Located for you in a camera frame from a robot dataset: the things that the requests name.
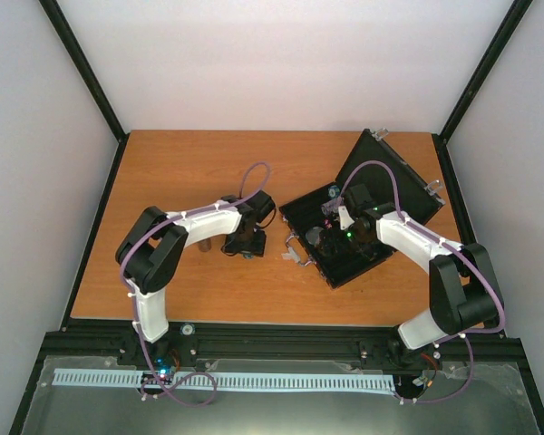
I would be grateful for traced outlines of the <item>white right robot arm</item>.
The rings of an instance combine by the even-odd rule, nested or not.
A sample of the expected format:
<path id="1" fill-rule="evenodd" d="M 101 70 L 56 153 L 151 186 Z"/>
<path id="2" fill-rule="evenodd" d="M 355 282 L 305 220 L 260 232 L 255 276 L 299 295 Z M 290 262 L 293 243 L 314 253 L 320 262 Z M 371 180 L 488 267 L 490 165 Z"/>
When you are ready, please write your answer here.
<path id="1" fill-rule="evenodd" d="M 333 288 L 379 266 L 393 252 L 428 276 L 429 306 L 399 324 L 395 343 L 406 351 L 466 334 L 495 334 L 505 326 L 505 309 L 488 251 L 431 231 L 393 199 L 378 202 L 366 186 L 329 189 L 321 205 L 325 224 L 314 243 Z"/>

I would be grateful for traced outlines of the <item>blue chip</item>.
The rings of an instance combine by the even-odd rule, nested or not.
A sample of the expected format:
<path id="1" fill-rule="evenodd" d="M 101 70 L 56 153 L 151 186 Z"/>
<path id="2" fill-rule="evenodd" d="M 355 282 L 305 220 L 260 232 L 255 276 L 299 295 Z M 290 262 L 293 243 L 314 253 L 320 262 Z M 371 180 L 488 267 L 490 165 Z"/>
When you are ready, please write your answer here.
<path id="1" fill-rule="evenodd" d="M 338 186 L 331 186 L 328 188 L 328 196 L 330 198 L 337 198 L 340 194 L 340 189 Z"/>

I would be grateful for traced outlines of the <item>brown chip stack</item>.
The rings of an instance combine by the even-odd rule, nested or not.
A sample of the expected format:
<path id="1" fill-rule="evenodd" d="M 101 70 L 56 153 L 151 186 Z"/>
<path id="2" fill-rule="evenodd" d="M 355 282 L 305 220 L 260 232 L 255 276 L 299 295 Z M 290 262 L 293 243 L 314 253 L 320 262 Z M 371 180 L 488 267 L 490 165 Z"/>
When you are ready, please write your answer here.
<path id="1" fill-rule="evenodd" d="M 209 252 L 211 249 L 211 240 L 209 238 L 200 240 L 198 242 L 198 248 L 200 252 Z"/>

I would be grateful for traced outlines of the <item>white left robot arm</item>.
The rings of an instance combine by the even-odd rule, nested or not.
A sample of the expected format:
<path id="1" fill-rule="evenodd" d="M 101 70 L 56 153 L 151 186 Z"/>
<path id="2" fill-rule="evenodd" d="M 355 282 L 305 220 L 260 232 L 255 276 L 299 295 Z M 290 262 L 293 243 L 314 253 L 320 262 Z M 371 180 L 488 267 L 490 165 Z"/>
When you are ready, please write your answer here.
<path id="1" fill-rule="evenodd" d="M 223 236 L 223 254 L 262 257 L 267 239 L 262 222 L 275 214 L 276 204 L 263 190 L 189 211 L 144 209 L 115 253 L 120 277 L 134 299 L 133 327 L 142 337 L 142 358 L 154 365 L 169 358 L 170 341 L 163 337 L 169 330 L 165 293 L 184 249 Z"/>

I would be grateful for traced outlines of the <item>black poker set case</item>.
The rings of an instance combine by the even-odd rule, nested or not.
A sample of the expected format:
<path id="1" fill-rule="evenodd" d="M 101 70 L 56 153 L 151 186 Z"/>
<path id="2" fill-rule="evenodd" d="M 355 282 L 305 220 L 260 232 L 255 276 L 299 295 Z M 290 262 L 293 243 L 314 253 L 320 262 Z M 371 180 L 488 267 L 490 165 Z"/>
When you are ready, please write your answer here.
<path id="1" fill-rule="evenodd" d="M 376 219 L 400 209 L 424 225 L 441 196 L 381 137 L 363 130 L 331 183 L 279 208 L 282 218 L 332 288 L 379 266 L 394 249 L 376 237 Z"/>

